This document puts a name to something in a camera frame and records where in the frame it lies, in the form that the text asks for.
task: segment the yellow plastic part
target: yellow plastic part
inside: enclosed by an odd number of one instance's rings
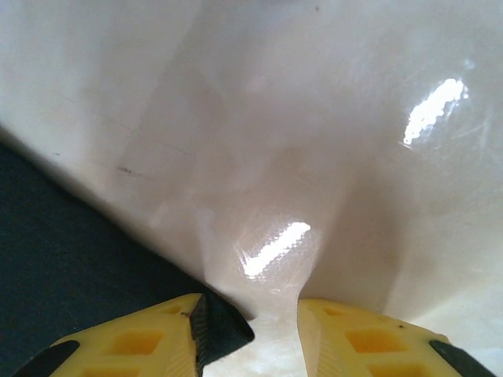
[[[435,334],[400,320],[303,299],[299,336],[309,377],[459,377],[430,346]]]
[[[51,377],[197,377],[185,295],[65,337],[80,347]]]

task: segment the white surface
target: white surface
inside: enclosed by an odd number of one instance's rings
[[[503,375],[502,4],[1,0],[0,121],[255,318],[207,377],[305,376],[299,294]]]

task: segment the black surface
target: black surface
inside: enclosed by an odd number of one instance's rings
[[[43,350],[13,377],[50,377],[78,348],[75,340],[68,340]]]
[[[496,377],[461,348],[439,340],[430,341],[430,346],[462,377]]]
[[[194,292],[206,295],[202,365],[253,340],[220,296],[2,145],[0,252],[0,377],[63,336]]]

